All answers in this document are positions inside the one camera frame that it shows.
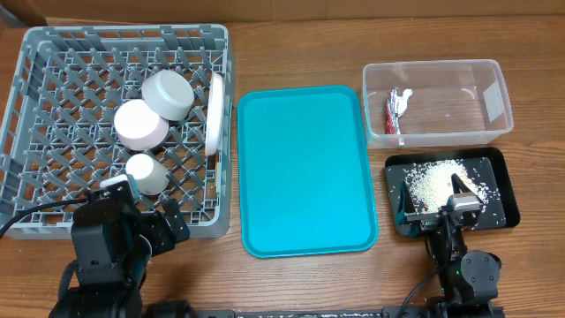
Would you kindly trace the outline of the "white rice pile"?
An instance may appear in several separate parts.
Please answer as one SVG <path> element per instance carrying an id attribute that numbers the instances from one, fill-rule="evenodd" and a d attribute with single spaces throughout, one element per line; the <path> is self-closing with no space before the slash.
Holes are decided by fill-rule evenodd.
<path id="1" fill-rule="evenodd" d="M 419 213 L 430 214 L 445 205 L 454 193 L 451 176 L 456 174 L 484 203 L 476 231 L 503 228 L 509 224 L 502 205 L 491 161 L 486 157 L 448 159 L 426 163 L 391 165 L 385 169 L 391 212 L 401 201 L 402 184 L 406 184 Z"/>

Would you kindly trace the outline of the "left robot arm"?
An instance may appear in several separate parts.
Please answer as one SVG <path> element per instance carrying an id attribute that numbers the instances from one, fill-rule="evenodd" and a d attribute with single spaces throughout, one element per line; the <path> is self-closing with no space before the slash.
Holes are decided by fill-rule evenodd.
<path id="1" fill-rule="evenodd" d="M 51 317 L 143 317 L 140 290 L 149 260 L 190 237 L 177 200 L 141 213 L 137 190 L 117 181 L 87 194 L 73 213 L 76 259 L 64 269 Z"/>

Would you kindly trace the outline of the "small pink-white bowl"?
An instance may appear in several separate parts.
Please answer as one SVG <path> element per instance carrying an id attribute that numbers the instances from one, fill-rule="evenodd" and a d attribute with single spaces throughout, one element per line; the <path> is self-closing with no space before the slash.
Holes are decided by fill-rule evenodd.
<path id="1" fill-rule="evenodd" d="M 120 142 L 136 151 L 159 146 L 169 130 L 169 122 L 152 111 L 142 99 L 119 106 L 113 124 Z"/>

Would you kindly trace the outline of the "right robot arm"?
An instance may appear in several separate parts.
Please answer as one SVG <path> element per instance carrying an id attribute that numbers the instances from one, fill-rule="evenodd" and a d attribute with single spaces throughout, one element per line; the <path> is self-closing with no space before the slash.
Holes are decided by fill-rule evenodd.
<path id="1" fill-rule="evenodd" d="M 470 251 L 463 229 L 478 221 L 483 201 L 456 175 L 451 176 L 453 194 L 435 212 L 420 213 L 413 205 L 409 188 L 401 183 L 395 222 L 407 225 L 411 238 L 425 239 L 426 251 L 433 258 L 434 272 L 414 287 L 396 315 L 406 317 L 502 317 L 491 300 L 498 297 L 501 260 L 495 254 Z M 429 299 L 424 307 L 409 307 L 412 297 L 437 277 L 442 295 Z"/>

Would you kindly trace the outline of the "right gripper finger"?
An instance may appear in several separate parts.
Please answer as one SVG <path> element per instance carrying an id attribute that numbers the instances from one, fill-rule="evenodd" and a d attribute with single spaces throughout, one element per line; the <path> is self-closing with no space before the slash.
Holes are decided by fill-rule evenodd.
<path id="1" fill-rule="evenodd" d="M 405 180 L 400 185 L 400 195 L 398 202 L 397 214 L 414 214 L 416 209 L 411 199 L 409 187 Z"/>
<path id="2" fill-rule="evenodd" d="M 477 199 L 478 196 L 454 173 L 451 175 L 451 184 L 453 188 L 453 196 L 456 198 L 472 198 Z"/>

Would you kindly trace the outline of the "small white cup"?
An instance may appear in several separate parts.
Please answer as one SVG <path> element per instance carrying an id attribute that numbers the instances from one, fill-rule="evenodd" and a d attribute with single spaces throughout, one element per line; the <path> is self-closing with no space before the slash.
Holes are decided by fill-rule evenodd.
<path id="1" fill-rule="evenodd" d="M 126 162 L 125 171 L 133 177 L 138 190 L 145 195 L 162 193 L 169 184 L 168 170 L 149 155 L 133 155 Z"/>

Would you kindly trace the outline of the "large white plate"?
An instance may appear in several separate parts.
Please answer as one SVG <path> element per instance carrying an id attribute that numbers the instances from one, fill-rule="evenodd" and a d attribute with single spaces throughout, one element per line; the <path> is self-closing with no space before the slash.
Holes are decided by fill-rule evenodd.
<path id="1" fill-rule="evenodd" d="M 213 72 L 209 86 L 207 123 L 205 135 L 205 155 L 214 155 L 220 144 L 222 131 L 222 110 L 224 104 L 224 83 L 222 76 Z"/>

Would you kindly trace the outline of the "red snack wrapper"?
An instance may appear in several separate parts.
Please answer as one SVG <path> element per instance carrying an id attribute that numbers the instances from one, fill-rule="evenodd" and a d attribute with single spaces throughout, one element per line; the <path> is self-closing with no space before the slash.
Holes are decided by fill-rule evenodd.
<path id="1" fill-rule="evenodd" d="M 392 87 L 388 91 L 388 99 L 386 102 L 387 124 L 386 134 L 400 135 L 399 119 L 408 108 L 408 101 L 413 91 L 409 88 L 399 91 L 398 87 Z"/>

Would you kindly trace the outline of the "grey-green bowl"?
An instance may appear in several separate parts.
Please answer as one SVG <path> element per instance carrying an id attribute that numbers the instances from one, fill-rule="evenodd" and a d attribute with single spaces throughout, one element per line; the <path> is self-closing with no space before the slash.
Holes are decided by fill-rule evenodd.
<path id="1" fill-rule="evenodd" d="M 169 121 L 185 119 L 195 99 L 185 77 L 170 70 L 161 70 L 147 78 L 141 93 L 147 106 Z"/>

